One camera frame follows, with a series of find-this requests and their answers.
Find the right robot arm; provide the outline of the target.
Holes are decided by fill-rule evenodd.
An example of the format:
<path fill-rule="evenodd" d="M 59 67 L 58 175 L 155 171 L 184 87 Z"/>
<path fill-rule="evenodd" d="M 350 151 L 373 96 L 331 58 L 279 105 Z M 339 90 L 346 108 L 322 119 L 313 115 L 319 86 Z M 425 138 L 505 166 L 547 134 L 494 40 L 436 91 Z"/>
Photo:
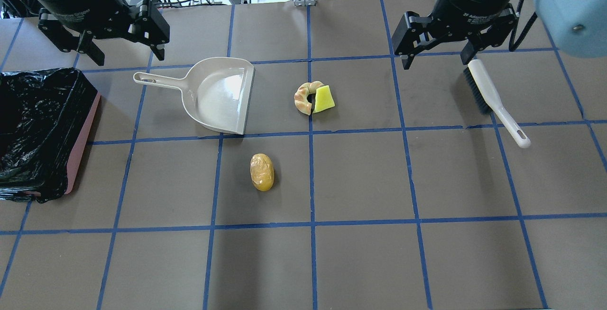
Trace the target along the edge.
<path fill-rule="evenodd" d="M 511 0 L 436 0 L 426 17 L 408 11 L 392 34 L 392 52 L 410 68 L 416 55 L 440 44 L 466 41 L 468 64 L 480 51 L 501 46 L 519 23 Z M 580 58 L 605 57 L 607 0 L 533 0 L 535 17 L 557 48 Z"/>

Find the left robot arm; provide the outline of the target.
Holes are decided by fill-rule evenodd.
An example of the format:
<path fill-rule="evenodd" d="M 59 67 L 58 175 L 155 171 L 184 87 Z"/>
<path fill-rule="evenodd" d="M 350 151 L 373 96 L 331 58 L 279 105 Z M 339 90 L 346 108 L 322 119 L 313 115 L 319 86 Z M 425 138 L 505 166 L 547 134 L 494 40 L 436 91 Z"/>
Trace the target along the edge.
<path fill-rule="evenodd" d="M 41 3 L 37 28 L 59 49 L 87 55 L 103 66 L 104 52 L 95 40 L 126 39 L 149 46 L 158 60 L 165 59 L 170 26 L 155 5 L 141 0 L 37 0 Z"/>

